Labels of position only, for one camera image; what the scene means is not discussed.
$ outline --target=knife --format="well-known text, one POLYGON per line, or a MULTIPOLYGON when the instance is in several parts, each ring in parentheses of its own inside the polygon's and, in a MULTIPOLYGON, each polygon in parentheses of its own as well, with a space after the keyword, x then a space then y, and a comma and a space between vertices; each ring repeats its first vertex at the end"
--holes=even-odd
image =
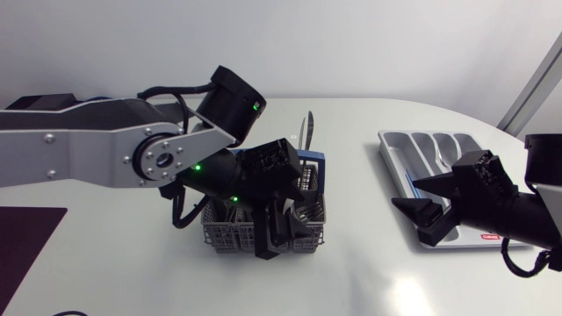
POLYGON ((312 111, 308 112, 308 125, 306 126, 306 143, 305 150, 310 149, 310 142, 313 140, 314 117, 312 111))
POLYGON ((306 118, 302 118, 302 123, 300 124, 299 150, 302 149, 302 134, 305 132, 305 120, 306 118))

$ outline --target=silver cutlery tray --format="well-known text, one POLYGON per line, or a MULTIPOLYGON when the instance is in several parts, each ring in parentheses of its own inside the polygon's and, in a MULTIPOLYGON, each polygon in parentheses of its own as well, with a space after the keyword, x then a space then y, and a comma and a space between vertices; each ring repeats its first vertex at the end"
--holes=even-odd
MULTIPOLYGON (((414 180, 450 172, 450 166, 463 154, 483 149, 464 132, 380 131, 380 152, 403 198, 431 198, 448 210, 450 201, 417 190, 414 180)), ((524 245, 512 241, 513 246, 524 245)), ((432 248, 424 243, 425 248, 432 248)), ((435 248, 500 247, 501 238, 467 226, 457 226, 435 248)))

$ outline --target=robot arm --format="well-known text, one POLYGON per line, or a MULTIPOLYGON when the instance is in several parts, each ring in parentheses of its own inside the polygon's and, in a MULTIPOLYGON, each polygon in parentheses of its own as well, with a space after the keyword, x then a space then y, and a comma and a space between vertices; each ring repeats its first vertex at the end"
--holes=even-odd
POLYGON ((532 277, 547 264, 562 271, 562 135, 528 135, 525 181, 534 192, 521 193, 490 151, 465 154, 452 172, 414 181, 414 186, 448 198, 444 212, 430 199, 393 198, 417 226, 420 241, 435 246, 453 227, 466 225, 504 237, 502 254, 512 272, 532 277), (508 257, 508 241, 515 239, 548 249, 531 272, 515 266, 508 257))
MULTIPOLYGON (((139 98, 69 106, 63 99, 46 109, 30 102, 37 97, 16 102, 0 111, 0 187, 61 179, 112 188, 166 185, 222 148, 241 144, 265 108, 263 97, 226 68, 219 67, 207 86, 212 89, 198 111, 188 109, 203 122, 192 133, 139 98)), ((182 89, 157 87, 140 95, 167 91, 182 89)))

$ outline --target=white wall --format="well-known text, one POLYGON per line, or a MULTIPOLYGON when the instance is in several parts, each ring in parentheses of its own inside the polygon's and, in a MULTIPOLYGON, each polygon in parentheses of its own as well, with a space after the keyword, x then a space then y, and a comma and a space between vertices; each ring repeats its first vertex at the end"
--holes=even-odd
POLYGON ((525 140, 525 135, 530 133, 562 133, 562 82, 544 100, 517 138, 525 140))
POLYGON ((222 64, 266 97, 401 98, 496 125, 562 30, 562 1, 3 0, 0 30, 1 105, 133 97, 222 64))

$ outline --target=white table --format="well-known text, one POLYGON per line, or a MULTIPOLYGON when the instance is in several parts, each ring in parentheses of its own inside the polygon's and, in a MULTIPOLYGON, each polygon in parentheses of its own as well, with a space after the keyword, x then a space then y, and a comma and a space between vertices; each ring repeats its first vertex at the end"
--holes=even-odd
MULTIPOLYGON (((328 217, 326 243, 315 254, 270 261, 218 255, 203 243, 199 222, 184 230, 171 225, 171 204, 156 189, 77 181, 5 188, 2 205, 68 207, 5 315, 562 314, 562 275, 554 271, 521 279, 499 249, 423 248, 390 203, 398 191, 377 132, 467 131, 501 157, 524 190, 519 140, 465 115, 406 101, 270 99, 267 106, 242 147, 283 137, 296 147, 302 118, 314 114, 311 150, 327 157, 328 217)), ((512 256, 529 268, 537 251, 512 256)))

